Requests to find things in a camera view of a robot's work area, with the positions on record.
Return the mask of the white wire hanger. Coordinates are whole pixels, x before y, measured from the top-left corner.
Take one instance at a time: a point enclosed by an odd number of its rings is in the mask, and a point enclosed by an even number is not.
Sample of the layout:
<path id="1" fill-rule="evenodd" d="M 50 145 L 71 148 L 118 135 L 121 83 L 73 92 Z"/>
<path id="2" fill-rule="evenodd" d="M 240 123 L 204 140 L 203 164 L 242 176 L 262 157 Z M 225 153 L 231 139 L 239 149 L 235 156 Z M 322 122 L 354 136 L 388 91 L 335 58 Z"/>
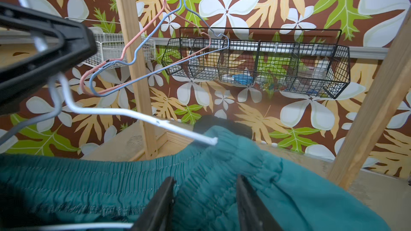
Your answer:
<path id="1" fill-rule="evenodd" d="M 19 0 L 21 7 L 32 9 L 28 0 Z M 39 52 L 43 52 L 58 42 L 57 38 L 46 36 L 40 32 L 30 32 L 33 35 L 35 45 Z M 208 138 L 204 135 L 200 135 L 194 132 L 187 131 L 180 127 L 170 124 L 168 121 L 158 120 L 152 116 L 125 109 L 104 109 L 104 108 L 81 108 L 78 107 L 73 100 L 68 80 L 64 75 L 64 72 L 60 72 L 54 76 L 48 78 L 47 83 L 49 87 L 51 98 L 55 104 L 54 109 L 42 114 L 38 117 L 30 119 L 26 122 L 18 124 L 10 131 L 5 133 L 1 137 L 1 150 L 3 154 L 1 156 L 1 165 L 10 166 L 16 162 L 17 157 L 14 155 L 8 155 L 7 141 L 11 139 L 17 132 L 23 128 L 39 123 L 41 121 L 53 118 L 61 113 L 62 102 L 66 102 L 68 107 L 75 113 L 87 113 L 87 114 L 103 114 L 103 115 L 121 115 L 131 117 L 143 122 L 147 122 L 158 127 L 163 127 L 170 131 L 176 131 L 177 133 L 193 138 L 199 142 L 203 142 L 207 145 L 215 145 L 217 139 Z M 107 223 L 89 223 L 89 224 L 63 224 L 63 225 L 44 225 L 43 221 L 37 217 L 33 210 L 28 206 L 28 203 L 24 200 L 23 192 L 21 190 L 13 190 L 11 186 L 5 182 L 1 182 L 1 229 L 2 230 L 23 230 L 23 231 L 79 231 L 79 230 L 108 230 L 110 228 L 129 230 L 134 223 L 120 223 L 120 222 L 107 222 Z"/>

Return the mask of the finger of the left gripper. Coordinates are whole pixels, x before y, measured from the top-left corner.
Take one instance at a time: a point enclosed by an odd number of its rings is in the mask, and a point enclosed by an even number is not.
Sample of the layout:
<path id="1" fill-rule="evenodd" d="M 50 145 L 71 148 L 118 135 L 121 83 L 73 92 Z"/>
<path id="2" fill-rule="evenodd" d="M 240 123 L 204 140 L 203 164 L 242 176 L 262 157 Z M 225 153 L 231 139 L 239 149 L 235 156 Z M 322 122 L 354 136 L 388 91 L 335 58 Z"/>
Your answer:
<path id="1" fill-rule="evenodd" d="M 20 102 L 44 86 L 48 78 L 97 52 L 94 35 L 86 26 L 37 10 L 2 2 L 1 26 L 58 39 L 43 52 L 1 67 L 2 115 L 18 112 Z"/>

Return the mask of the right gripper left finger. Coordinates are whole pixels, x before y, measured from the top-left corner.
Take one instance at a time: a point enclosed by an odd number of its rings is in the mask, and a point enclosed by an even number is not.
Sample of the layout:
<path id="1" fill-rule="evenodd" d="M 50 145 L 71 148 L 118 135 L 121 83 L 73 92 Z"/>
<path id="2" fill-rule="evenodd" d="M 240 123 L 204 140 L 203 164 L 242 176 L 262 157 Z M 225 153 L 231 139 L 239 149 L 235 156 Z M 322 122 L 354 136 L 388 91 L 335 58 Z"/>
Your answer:
<path id="1" fill-rule="evenodd" d="M 131 231 L 172 231 L 174 205 L 173 187 L 176 181 L 167 177 L 150 200 Z"/>

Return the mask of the pink wire hanger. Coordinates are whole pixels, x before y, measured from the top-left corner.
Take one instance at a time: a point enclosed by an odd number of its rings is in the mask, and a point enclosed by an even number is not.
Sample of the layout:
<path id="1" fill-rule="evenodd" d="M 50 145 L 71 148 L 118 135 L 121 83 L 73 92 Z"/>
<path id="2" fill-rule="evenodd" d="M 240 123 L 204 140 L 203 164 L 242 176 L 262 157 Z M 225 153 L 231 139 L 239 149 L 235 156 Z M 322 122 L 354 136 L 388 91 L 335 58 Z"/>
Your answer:
<path id="1" fill-rule="evenodd" d="M 110 89 L 106 89 L 106 90 L 104 90 L 104 91 L 101 91 L 100 93 L 94 91 L 94 88 L 93 88 L 93 86 L 92 86 L 92 82 L 93 82 L 92 80 L 93 80 L 93 78 L 90 77 L 89 84 L 90 84 L 90 90 L 91 90 L 91 92 L 88 92 L 88 91 L 85 89 L 85 80 L 86 80 L 86 78 L 87 78 L 90 74 L 94 74 L 94 72 L 97 71 L 99 68 L 102 68 L 102 71 L 104 71 L 104 70 L 106 69 L 106 65 L 109 66 L 109 65 L 111 65 L 111 64 L 120 63 L 120 64 L 124 64 L 124 65 L 129 66 L 129 65 L 134 64 L 134 62 L 137 60 L 137 53 L 138 53 L 138 51 L 140 50 L 140 48 L 142 48 L 142 46 L 145 45 L 145 43 L 147 42 L 147 40 L 150 39 L 150 38 L 152 37 L 152 35 L 155 33 L 155 31 L 158 30 L 158 28 L 162 25 L 162 22 L 165 21 L 165 18 L 163 18 L 163 19 L 159 22 L 159 24 L 156 26 L 156 28 L 153 30 L 153 32 L 150 33 L 150 34 L 145 38 L 145 40 L 138 46 L 138 48 L 137 48 L 137 49 L 135 50 L 135 52 L 134 52 L 134 60 L 133 60 L 131 63 L 124 63 L 124 62 L 123 62 L 123 59 L 124 59 L 124 57 L 125 57 L 125 55 L 126 55 L 127 49 L 128 49 L 138 38 L 141 37 L 141 35 L 147 30 L 147 28 L 148 28 L 150 25 L 153 24 L 154 20 L 157 19 L 162 12 L 163 12 L 163 10 L 161 10 L 160 13 L 158 13 L 158 14 L 154 17 L 154 19 L 152 19 L 134 38 L 132 38 L 132 39 L 125 45 L 125 47 L 124 47 L 124 49 L 123 49 L 123 52 L 122 52 L 122 55 L 121 55 L 120 58 L 109 59 L 109 60 L 107 60 L 107 61 L 105 61 L 105 62 L 102 62 L 101 64 L 97 65 L 96 67 L 92 68 L 90 71 L 86 72 L 86 73 L 81 77 L 81 79 L 80 79 L 79 88 L 81 89 L 81 91 L 82 91 L 83 93 L 85 93 L 85 94 L 87 94 L 87 95 L 91 95 L 91 96 L 93 96 L 93 95 L 94 95 L 94 96 L 98 96 L 98 97 L 107 96 L 107 95 L 109 95 L 111 92 L 118 91 L 118 90 L 120 90 L 120 89 L 122 89 L 122 88 L 124 88 L 124 87 L 128 87 L 129 85 L 134 84 L 134 83 L 136 83 L 136 82 L 138 82 L 138 81 L 140 81 L 140 80 L 142 80 L 142 79 L 145 79 L 145 78 L 147 78 L 147 77 L 149 77 L 149 76 L 151 76 L 151 75 L 154 75 L 154 74 L 157 74 L 157 73 L 159 73 L 159 72 L 162 72 L 163 70 L 167 70 L 168 68 L 170 68 L 170 67 L 172 67 L 172 66 L 175 66 L 175 65 L 181 64 L 181 63 L 185 63 L 185 62 L 187 62 L 190 58 L 194 57 L 197 53 L 203 52 L 203 51 L 205 51 L 206 49 L 209 49 L 209 48 L 210 48 L 210 46 L 211 46 L 211 37 L 210 37 L 210 35 L 209 35 L 208 33 L 202 32 L 202 33 L 201 33 L 202 35 L 206 35 L 206 36 L 208 37 L 208 39 L 209 39 L 208 44 L 207 44 L 205 47 L 201 48 L 200 50 L 192 53 L 191 55 L 188 55 L 187 57 L 185 57 L 185 58 L 183 58 L 183 59 L 175 62 L 174 64 L 168 65 L 168 66 L 166 66 L 166 67 L 163 67 L 163 68 L 161 68 L 161 69 L 159 69 L 159 70 L 157 70 L 157 71 L 153 71 L 153 72 L 151 72 L 151 73 L 148 73 L 148 74 L 146 74 L 146 75 L 144 75 L 144 76 L 142 76 L 142 77 L 140 77 L 140 78 L 131 80 L 131 81 L 127 82 L 127 83 L 119 84 L 119 85 L 117 85 L 117 86 L 115 86 L 115 87 L 112 87 L 112 88 L 110 88 Z"/>

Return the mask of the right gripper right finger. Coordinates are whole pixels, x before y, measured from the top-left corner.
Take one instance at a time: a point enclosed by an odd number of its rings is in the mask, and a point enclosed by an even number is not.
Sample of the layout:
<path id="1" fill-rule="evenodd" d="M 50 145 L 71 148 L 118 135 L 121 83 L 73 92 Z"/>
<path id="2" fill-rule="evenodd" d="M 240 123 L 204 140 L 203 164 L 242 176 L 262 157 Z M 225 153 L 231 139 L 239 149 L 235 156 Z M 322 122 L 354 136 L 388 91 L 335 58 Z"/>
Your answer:
<path id="1" fill-rule="evenodd" d="M 282 231 L 248 179 L 238 175 L 236 199 L 241 231 Z"/>

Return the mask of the green shorts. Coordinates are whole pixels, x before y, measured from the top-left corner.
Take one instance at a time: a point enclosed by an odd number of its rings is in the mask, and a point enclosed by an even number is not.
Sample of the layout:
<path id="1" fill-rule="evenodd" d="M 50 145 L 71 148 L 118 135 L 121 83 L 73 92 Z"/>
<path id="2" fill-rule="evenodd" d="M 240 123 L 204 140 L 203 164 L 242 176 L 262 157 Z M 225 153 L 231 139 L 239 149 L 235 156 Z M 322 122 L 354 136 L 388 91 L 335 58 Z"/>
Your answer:
<path id="1" fill-rule="evenodd" d="M 167 177 L 175 231 L 240 230 L 236 182 L 247 178 L 285 231 L 387 231 L 387 223 L 321 176 L 214 126 L 218 143 L 136 162 L 1 155 L 2 228 L 134 222 Z"/>

